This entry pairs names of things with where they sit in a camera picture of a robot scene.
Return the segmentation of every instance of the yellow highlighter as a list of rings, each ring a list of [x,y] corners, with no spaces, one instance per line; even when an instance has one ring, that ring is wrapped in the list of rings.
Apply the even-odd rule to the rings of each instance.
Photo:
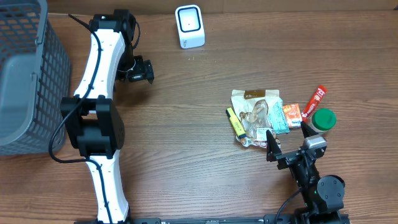
[[[235,129],[236,135],[239,139],[245,138],[246,137],[246,132],[244,131],[244,128],[242,127],[241,122],[239,121],[238,117],[235,115],[234,111],[232,108],[228,108],[226,110],[226,114],[229,117],[229,121],[231,122],[232,126]]]

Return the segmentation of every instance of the gray plastic basket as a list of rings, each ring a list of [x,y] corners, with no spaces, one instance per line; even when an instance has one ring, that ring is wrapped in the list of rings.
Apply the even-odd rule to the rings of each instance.
[[[0,155],[47,152],[71,64],[45,0],[0,1]],[[65,130],[54,151],[65,142]]]

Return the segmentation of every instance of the green lid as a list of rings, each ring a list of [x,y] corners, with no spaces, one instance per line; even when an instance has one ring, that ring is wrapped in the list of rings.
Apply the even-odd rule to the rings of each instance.
[[[312,124],[321,131],[327,131],[335,126],[336,115],[329,109],[320,109],[312,116]]]

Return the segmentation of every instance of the wooden table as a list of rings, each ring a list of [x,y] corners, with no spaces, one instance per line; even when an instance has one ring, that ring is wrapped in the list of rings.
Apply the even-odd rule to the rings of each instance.
[[[81,17],[88,21],[90,17]],[[295,12],[206,14],[206,44],[182,50],[174,15],[137,16],[136,55],[150,59],[153,85],[117,83],[126,127],[124,193],[133,217],[250,217],[276,213],[297,186],[288,169],[234,140],[225,114],[231,90],[278,89],[285,104],[320,104],[338,118],[321,175],[346,181],[352,223],[397,223],[398,13]],[[66,16],[50,16],[83,75],[90,35]],[[285,152],[303,138],[280,136]],[[67,141],[57,153],[79,157]],[[297,197],[286,208],[301,207]],[[94,219],[97,203],[86,164],[57,164],[47,154],[0,158],[0,223],[73,223]]]

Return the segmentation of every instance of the snack bag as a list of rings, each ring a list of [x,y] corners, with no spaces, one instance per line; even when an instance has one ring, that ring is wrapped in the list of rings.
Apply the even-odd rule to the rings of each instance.
[[[231,101],[233,104],[234,112],[242,122],[243,128],[246,132],[246,138],[238,139],[243,146],[260,146],[267,147],[266,131],[270,130],[275,140],[276,138],[274,129],[268,119],[269,105],[266,101],[266,96],[271,95],[272,91],[269,90],[233,90]]]

